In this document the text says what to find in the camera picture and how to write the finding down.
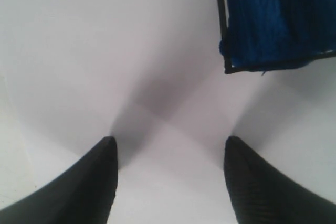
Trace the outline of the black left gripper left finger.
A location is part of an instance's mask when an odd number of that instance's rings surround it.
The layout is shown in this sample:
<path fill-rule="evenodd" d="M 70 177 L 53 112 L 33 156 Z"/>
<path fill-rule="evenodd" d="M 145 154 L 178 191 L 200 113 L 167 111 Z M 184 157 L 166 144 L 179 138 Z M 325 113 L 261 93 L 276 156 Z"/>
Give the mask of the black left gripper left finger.
<path fill-rule="evenodd" d="M 107 223 L 117 189 L 117 144 L 104 137 L 49 184 L 1 210 L 1 223 Z"/>

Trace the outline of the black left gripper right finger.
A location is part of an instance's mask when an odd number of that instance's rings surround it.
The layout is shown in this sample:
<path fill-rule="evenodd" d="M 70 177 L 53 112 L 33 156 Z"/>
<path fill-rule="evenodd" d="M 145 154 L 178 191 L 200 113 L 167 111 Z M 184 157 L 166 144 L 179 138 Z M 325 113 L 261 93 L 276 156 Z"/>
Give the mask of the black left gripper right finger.
<path fill-rule="evenodd" d="M 239 137 L 227 139 L 224 176 L 238 223 L 335 223 L 335 204 L 307 190 Z"/>

